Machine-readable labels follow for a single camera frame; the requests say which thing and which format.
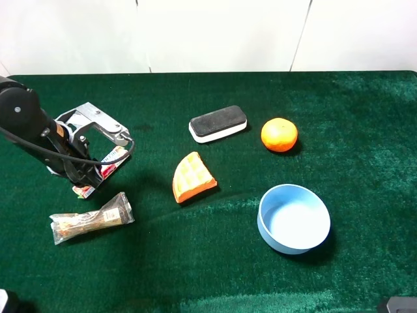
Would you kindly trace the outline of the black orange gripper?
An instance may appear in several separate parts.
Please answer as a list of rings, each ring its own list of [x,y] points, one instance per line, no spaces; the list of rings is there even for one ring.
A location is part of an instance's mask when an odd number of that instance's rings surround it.
[[[55,120],[50,120],[41,133],[40,146],[59,154],[54,156],[45,153],[41,158],[53,174],[68,178],[79,188],[98,188],[103,183],[101,166],[85,163],[90,160],[87,141],[71,140],[68,129]]]

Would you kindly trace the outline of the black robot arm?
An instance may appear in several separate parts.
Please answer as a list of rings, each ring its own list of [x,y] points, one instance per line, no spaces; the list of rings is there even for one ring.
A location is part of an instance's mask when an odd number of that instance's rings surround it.
[[[88,140],[51,118],[41,107],[37,93],[25,85],[1,77],[1,128],[41,148],[66,156],[92,160]],[[104,180],[100,165],[61,159],[7,139],[43,163],[54,175],[73,185],[98,187]]]

